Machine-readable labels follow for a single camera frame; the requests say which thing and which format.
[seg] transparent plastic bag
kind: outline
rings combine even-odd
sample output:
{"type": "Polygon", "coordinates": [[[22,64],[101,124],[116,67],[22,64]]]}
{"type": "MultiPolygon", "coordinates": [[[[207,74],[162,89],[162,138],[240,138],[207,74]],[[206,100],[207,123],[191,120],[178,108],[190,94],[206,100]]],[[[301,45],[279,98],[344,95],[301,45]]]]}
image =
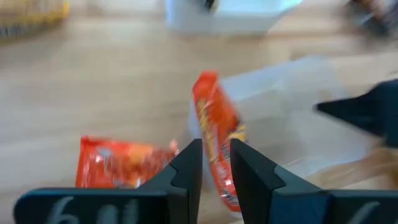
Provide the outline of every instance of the transparent plastic bag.
{"type": "MultiPolygon", "coordinates": [[[[222,85],[246,125],[248,144],[294,174],[308,177],[363,159],[370,150],[367,134],[314,111],[316,103],[348,97],[323,58],[236,75],[222,85]]],[[[201,138],[192,103],[188,128],[192,138],[201,138]]]]}

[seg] chip bag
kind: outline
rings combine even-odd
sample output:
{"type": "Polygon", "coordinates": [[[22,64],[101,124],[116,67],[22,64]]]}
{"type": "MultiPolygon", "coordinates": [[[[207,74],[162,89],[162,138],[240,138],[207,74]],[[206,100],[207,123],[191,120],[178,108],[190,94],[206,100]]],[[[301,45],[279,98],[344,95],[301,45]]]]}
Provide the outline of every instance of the chip bag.
{"type": "Polygon", "coordinates": [[[218,194],[232,212],[240,212],[229,150],[232,138],[246,140],[246,127],[218,83],[217,72],[203,72],[192,91],[203,135],[203,148],[218,194]]]}
{"type": "Polygon", "coordinates": [[[138,188],[159,173],[177,154],[150,144],[82,137],[77,188],[138,188]]]}

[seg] snack package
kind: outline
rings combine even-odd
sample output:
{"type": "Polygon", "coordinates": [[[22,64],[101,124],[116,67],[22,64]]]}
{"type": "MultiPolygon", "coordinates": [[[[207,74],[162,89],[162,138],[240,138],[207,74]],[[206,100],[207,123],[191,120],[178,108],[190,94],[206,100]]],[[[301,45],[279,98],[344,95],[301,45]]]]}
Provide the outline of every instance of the snack package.
{"type": "Polygon", "coordinates": [[[218,194],[232,212],[240,212],[232,179],[229,142],[232,138],[246,140],[245,125],[218,83],[217,72],[203,72],[192,91],[203,148],[218,194]]]}
{"type": "Polygon", "coordinates": [[[138,188],[159,173],[177,154],[150,144],[83,136],[76,174],[77,188],[138,188]]]}
{"type": "Polygon", "coordinates": [[[64,0],[0,0],[0,41],[52,27],[68,13],[64,0]]]}

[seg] wicker basket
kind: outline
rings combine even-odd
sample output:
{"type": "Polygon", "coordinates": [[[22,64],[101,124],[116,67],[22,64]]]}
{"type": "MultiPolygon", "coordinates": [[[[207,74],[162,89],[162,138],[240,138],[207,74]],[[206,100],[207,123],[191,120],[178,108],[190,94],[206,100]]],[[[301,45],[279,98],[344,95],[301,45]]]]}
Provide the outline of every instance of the wicker basket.
{"type": "Polygon", "coordinates": [[[0,0],[0,40],[8,40],[51,27],[69,13],[62,0],[0,0]]]}

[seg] red snack bag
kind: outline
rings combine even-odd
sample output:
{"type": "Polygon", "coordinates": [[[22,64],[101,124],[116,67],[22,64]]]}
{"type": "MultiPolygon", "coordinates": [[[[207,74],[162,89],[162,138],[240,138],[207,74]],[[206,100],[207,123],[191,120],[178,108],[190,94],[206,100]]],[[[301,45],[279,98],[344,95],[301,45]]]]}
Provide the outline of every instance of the red snack bag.
{"type": "Polygon", "coordinates": [[[192,91],[205,154],[218,194],[232,212],[240,212],[229,152],[232,138],[246,140],[246,127],[218,83],[217,72],[203,72],[192,91]]]}
{"type": "Polygon", "coordinates": [[[137,188],[159,173],[178,154],[150,144],[82,137],[75,186],[137,188]]]}

